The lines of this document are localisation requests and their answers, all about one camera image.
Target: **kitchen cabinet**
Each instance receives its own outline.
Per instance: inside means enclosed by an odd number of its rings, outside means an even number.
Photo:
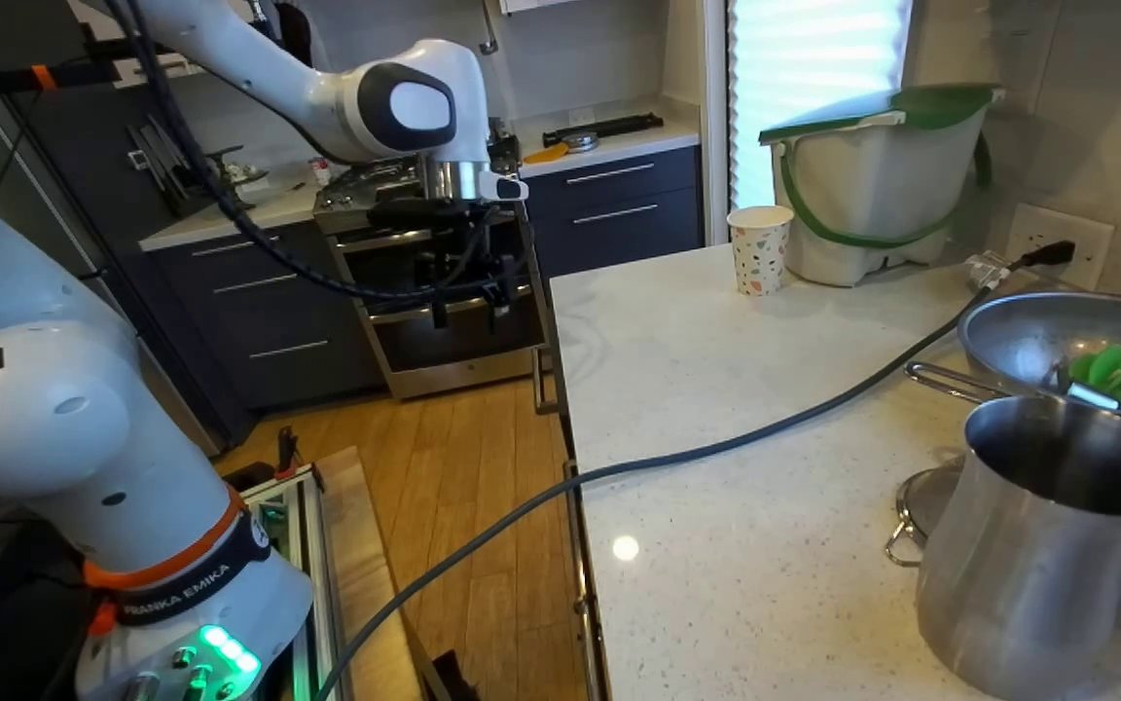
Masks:
[[[700,250],[696,169],[696,150],[675,150],[528,181],[540,272]]]
[[[330,244],[313,224],[281,226],[274,243],[334,277]],[[252,243],[178,244],[152,260],[248,409],[383,385],[355,303],[278,265]]]

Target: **robotic arm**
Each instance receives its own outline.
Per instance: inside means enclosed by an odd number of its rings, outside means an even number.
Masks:
[[[478,57],[460,44],[419,39],[404,54],[325,76],[222,0],[146,0],[141,17],[152,39],[278,109],[330,160],[419,157],[430,199],[527,199],[523,183],[492,172],[488,85]]]
[[[488,160],[470,51],[414,51],[320,76],[225,0],[141,0],[152,39],[192,54],[351,165],[419,157],[430,199],[497,203],[527,189]],[[313,587],[137,375],[137,337],[0,224],[0,499],[87,552],[107,595],[78,660],[83,696],[240,696],[295,640]]]

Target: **metal pot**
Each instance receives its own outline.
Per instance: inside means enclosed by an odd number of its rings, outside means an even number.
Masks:
[[[924,549],[919,631],[994,696],[1076,695],[1121,610],[1121,418],[996,398],[975,409],[964,443]]]
[[[1121,346],[1121,296],[994,296],[959,322],[971,368],[1002,394],[1072,394],[1072,361]]]

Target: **window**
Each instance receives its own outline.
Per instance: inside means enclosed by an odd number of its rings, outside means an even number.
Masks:
[[[775,203],[762,129],[900,91],[906,29],[910,0],[727,0],[732,205]]]

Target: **white wall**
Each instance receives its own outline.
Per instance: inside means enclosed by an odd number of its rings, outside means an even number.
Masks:
[[[1002,244],[1018,203],[1115,224],[1098,290],[1121,294],[1121,4],[989,0],[985,17],[963,0],[919,4],[936,44],[924,44],[914,78],[994,76],[1010,85],[989,120],[1002,196],[989,243]]]
[[[704,100],[704,11],[709,0],[666,0],[662,98],[700,109]]]

